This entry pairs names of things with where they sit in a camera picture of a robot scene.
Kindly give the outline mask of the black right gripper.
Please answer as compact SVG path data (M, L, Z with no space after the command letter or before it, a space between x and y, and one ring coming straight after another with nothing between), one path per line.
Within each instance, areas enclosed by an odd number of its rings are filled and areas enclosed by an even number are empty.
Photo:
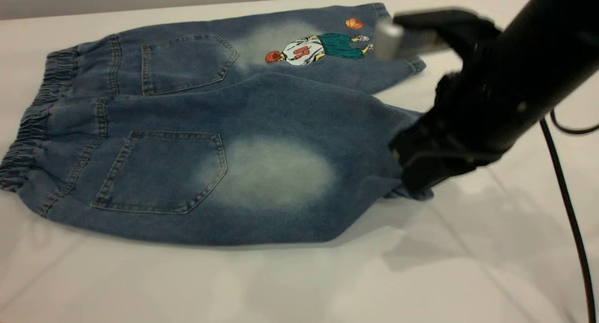
M413 195L494 163L511 148L492 144L482 134L482 109L466 103L472 93L460 92L462 80L458 72L445 74L436 86L432 108L391 140L402 183Z

